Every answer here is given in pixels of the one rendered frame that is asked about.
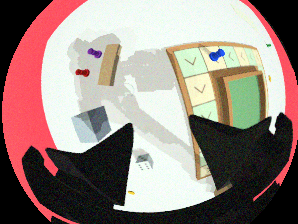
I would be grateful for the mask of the white die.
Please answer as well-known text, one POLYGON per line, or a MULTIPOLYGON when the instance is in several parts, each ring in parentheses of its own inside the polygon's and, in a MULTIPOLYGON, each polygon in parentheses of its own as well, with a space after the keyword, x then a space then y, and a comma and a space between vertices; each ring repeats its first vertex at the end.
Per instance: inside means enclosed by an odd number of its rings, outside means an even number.
POLYGON ((137 168, 140 169, 141 172, 152 171, 153 169, 153 160, 152 155, 148 153, 148 155, 138 155, 138 159, 136 163, 137 168))

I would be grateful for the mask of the blue pawn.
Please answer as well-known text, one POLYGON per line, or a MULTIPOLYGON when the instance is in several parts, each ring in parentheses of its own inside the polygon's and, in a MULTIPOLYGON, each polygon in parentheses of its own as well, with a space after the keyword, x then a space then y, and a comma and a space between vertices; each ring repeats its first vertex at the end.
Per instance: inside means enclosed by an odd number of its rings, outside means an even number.
POLYGON ((210 60, 213 60, 213 61, 218 61, 218 57, 223 57, 223 56, 225 56, 225 51, 223 51, 223 49, 218 49, 217 52, 209 53, 210 60))

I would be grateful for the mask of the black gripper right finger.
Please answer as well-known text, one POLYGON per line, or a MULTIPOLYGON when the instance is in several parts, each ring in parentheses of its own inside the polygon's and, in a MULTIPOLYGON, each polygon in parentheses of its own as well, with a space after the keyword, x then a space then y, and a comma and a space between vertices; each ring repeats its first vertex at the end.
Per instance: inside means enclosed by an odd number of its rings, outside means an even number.
POLYGON ((239 129, 201 116, 189 116, 189 127, 208 163, 217 190, 231 184, 231 177, 241 168, 259 136, 269 131, 270 123, 271 116, 257 125, 239 129))

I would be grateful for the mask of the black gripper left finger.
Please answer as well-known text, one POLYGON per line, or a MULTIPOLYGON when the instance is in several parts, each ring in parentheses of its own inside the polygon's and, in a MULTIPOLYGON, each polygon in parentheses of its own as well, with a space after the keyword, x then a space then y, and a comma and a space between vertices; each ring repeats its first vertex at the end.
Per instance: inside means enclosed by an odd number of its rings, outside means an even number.
POLYGON ((61 171, 86 181, 114 205, 124 206, 133 136, 133 124, 128 123, 88 151, 73 153, 48 147, 45 153, 61 171))

